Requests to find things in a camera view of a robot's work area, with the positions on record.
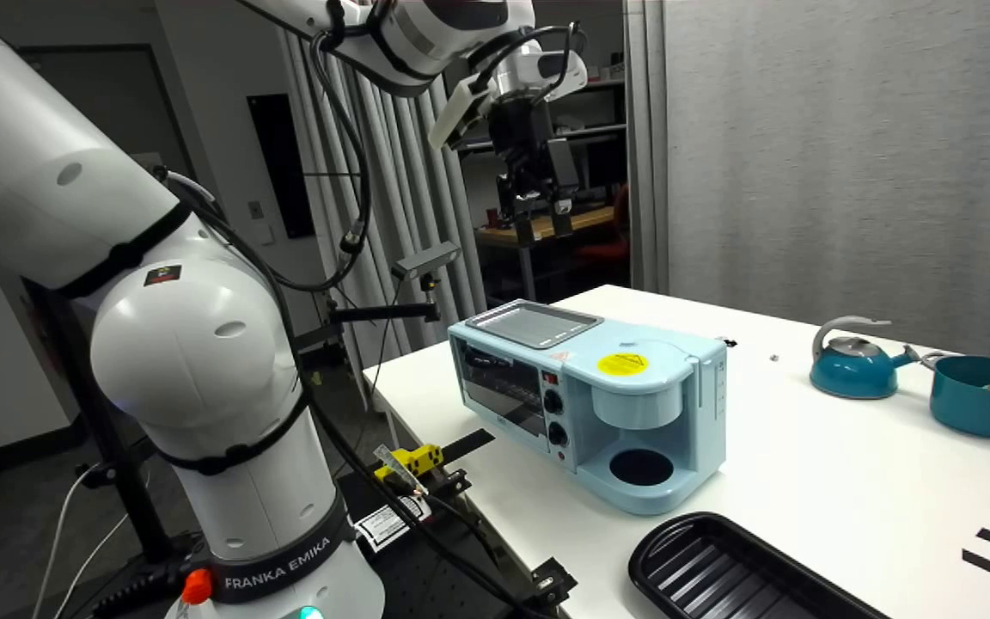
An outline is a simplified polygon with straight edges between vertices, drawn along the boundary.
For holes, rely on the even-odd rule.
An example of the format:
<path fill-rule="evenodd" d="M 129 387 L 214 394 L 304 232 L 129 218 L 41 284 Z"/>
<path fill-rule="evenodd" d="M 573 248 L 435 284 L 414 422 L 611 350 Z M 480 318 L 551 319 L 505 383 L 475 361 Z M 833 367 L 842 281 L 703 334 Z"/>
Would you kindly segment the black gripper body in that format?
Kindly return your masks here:
<path fill-rule="evenodd" d="M 569 140 L 552 132 L 542 95 L 505 95 L 493 107 L 489 136 L 505 161 L 498 175 L 498 206 L 519 225 L 551 213 L 569 221 L 582 173 Z"/>

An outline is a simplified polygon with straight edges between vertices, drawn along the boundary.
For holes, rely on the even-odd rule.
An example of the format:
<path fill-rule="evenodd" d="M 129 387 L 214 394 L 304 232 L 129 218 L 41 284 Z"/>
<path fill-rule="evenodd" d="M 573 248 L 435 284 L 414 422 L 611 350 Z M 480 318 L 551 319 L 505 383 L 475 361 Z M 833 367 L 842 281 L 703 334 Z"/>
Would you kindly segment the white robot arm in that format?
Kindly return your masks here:
<path fill-rule="evenodd" d="M 268 276 L 0 38 L 0 269 L 97 298 L 90 367 L 206 535 L 200 619 L 381 619 Z"/>

